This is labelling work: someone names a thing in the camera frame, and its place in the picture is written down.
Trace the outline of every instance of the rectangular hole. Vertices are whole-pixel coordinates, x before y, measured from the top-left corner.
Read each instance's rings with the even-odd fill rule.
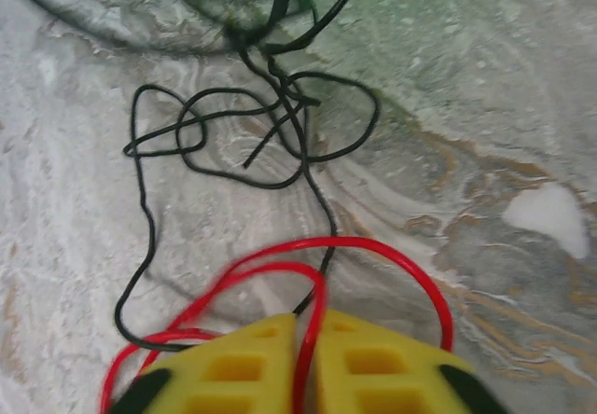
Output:
[[[359,414],[431,414],[416,390],[363,391],[357,394]]]
[[[208,367],[203,381],[259,381],[265,358],[259,355],[227,355],[216,358]]]
[[[205,395],[191,398],[185,414],[249,414],[251,407],[246,397]]]
[[[386,349],[354,349],[346,352],[348,371],[354,375],[401,374],[407,371],[400,357]]]

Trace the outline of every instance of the white spot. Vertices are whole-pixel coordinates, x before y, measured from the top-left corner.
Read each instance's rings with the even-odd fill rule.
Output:
[[[209,330],[211,332],[221,333],[223,335],[232,333],[233,331],[238,330],[240,327],[241,326],[236,323],[219,318],[208,317],[201,321],[201,328],[204,328],[205,330]]]
[[[413,69],[413,68],[417,67],[422,62],[423,62],[423,60],[421,60],[421,57],[414,57],[412,59],[412,64],[410,65],[410,69]]]
[[[149,131],[149,120],[140,118],[137,120],[137,134],[147,134]]]
[[[250,283],[255,296],[261,302],[266,316],[289,312],[289,307],[271,289],[262,278],[255,278]]]
[[[576,259],[589,255],[589,237],[575,196],[567,188],[545,183],[523,190],[502,214],[506,223],[550,236]]]
[[[508,23],[517,20],[522,13],[521,5],[512,0],[500,0],[498,6],[502,10],[504,21]]]
[[[463,58],[470,52],[474,40],[475,37],[471,36],[471,33],[469,33],[467,29],[464,29],[459,34],[454,35],[452,43],[454,48],[458,51],[458,55]]]
[[[50,86],[56,79],[56,62],[51,58],[42,57],[37,63],[37,67],[44,78],[46,87]]]
[[[454,32],[458,30],[458,24],[449,25],[444,29],[444,32],[448,35],[452,35]]]
[[[358,22],[360,18],[356,16],[345,16],[338,20],[338,24],[345,26],[345,25],[353,25],[355,22]]]

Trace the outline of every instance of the marble surface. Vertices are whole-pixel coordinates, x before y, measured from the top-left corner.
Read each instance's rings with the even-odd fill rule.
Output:
[[[180,28],[168,2],[78,8],[91,21],[104,6],[120,29],[151,36]],[[142,17],[147,6],[154,18]],[[0,8],[0,411],[93,412],[123,345],[112,309],[146,248],[133,166],[120,153],[134,89],[260,84],[234,58],[127,53],[23,0]],[[597,412],[597,0],[353,0],[285,63],[360,78],[383,96],[371,140],[313,169],[341,231],[388,242],[434,276],[454,310],[456,352],[513,413]],[[310,92],[326,102],[321,151],[358,136],[365,101]],[[147,99],[141,131],[176,109]],[[265,130],[218,122],[201,160],[238,168]],[[294,165],[273,145],[251,173],[280,177]],[[125,313],[139,334],[164,327],[233,257],[326,232],[303,182],[262,192],[193,174],[180,159],[146,170],[161,237]],[[255,280],[219,299],[211,323],[226,330],[287,311],[305,291],[292,278]],[[339,252],[331,292],[335,308],[437,342],[430,303],[377,257]]]

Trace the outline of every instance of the floor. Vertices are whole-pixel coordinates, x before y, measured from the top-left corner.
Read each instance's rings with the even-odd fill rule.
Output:
[[[167,0],[149,1],[160,3],[154,20],[140,16],[147,0],[101,0],[104,15],[144,35],[180,27],[172,14],[160,20]],[[80,8],[96,18],[97,2]],[[126,53],[23,0],[0,8],[10,10],[0,14],[0,410],[93,412],[123,345],[112,309],[146,248],[120,153],[134,89],[258,84],[234,58]],[[597,0],[353,0],[286,64],[356,77],[383,96],[371,140],[313,170],[342,232],[388,242],[434,276],[454,310],[456,352],[513,413],[597,412]],[[318,148],[358,136],[358,95],[311,91],[326,100]],[[175,117],[169,101],[144,105],[141,131]],[[218,122],[201,160],[238,167],[264,132]],[[279,151],[252,173],[288,173]],[[180,159],[147,161],[146,173],[161,237],[126,309],[138,334],[162,328],[233,257],[326,233],[304,183],[264,193]],[[287,311],[305,291],[291,278],[252,281],[218,300],[211,323],[225,331]],[[437,343],[429,302],[376,257],[339,253],[331,292],[337,309]]]

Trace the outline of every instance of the gray marble pattern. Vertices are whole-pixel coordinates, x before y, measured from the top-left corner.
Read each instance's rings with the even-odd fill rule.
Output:
[[[176,0],[54,1],[141,41],[218,41]],[[24,0],[0,9],[0,412],[93,412],[124,345],[112,310],[146,248],[121,154],[132,93],[146,82],[185,96],[263,85],[231,56],[130,53]],[[295,21],[276,36],[304,28]],[[341,232],[392,244],[434,277],[454,311],[456,353],[513,413],[597,412],[597,0],[352,0],[284,63],[361,79],[382,96],[370,141],[313,168]],[[360,134],[365,100],[308,89],[325,101],[319,151]],[[178,109],[161,98],[142,106],[141,132]],[[266,130],[218,121],[199,160],[238,170]],[[272,144],[250,173],[275,179],[293,167]],[[263,192],[178,158],[147,160],[146,180],[160,247],[125,310],[138,334],[162,329],[232,258],[326,233],[302,181]],[[297,258],[315,265],[321,252]],[[432,306],[404,273],[353,251],[334,264],[333,308],[437,343]],[[292,309],[307,290],[291,277],[256,279],[221,297],[208,322],[227,331]]]

